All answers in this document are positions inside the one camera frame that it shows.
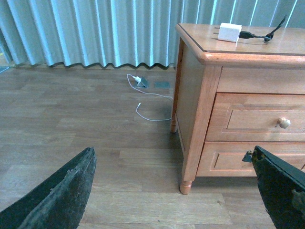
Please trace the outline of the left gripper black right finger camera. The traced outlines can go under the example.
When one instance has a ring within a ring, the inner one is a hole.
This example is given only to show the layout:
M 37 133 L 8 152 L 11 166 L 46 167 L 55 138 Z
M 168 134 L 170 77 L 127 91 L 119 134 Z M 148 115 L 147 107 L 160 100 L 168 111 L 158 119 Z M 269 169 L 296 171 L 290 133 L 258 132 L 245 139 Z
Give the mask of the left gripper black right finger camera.
M 260 146 L 247 151 L 265 209 L 277 229 L 305 227 L 305 173 Z

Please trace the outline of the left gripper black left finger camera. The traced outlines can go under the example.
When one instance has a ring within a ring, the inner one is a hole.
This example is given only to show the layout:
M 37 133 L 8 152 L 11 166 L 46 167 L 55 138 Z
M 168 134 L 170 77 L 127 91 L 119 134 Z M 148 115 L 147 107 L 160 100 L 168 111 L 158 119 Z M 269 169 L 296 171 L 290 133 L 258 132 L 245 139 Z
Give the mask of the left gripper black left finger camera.
M 96 169 L 86 148 L 27 195 L 0 213 L 2 229 L 76 229 L 85 212 Z

